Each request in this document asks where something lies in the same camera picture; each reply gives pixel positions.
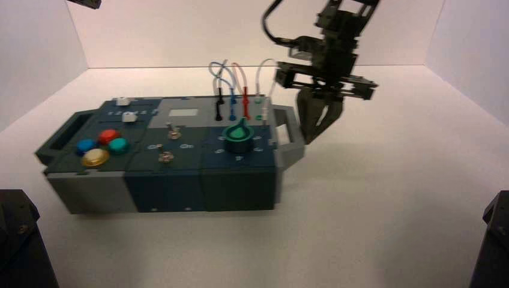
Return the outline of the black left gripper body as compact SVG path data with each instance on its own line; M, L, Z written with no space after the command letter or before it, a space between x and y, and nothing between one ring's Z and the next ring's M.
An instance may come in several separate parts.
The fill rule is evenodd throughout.
M101 0L68 0L68 1L90 9L99 9L101 6Z

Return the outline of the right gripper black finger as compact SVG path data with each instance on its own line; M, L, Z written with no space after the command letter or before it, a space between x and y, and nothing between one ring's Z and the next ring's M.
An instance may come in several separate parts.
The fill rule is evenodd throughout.
M327 103L324 100L324 109L317 123L318 128L316 132L317 137L321 133L323 133L329 126L331 126L336 120L339 119L342 111L343 111L343 99L339 99L337 101L330 101L329 103ZM312 143L312 141L314 141L315 139L307 139L307 144Z
M297 106L300 118L300 129L304 139L317 137L317 123L324 109L324 99L314 90L303 88L297 95Z

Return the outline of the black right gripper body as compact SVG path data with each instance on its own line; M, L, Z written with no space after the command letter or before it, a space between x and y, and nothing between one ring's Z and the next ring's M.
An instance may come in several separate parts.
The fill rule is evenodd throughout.
M378 86L375 82L361 76L354 76L352 70L357 55L352 48L353 41L342 50L340 45L325 40L289 40L289 57L309 60L311 64L278 62L276 82L284 88L327 91L338 97L355 97L369 100Z

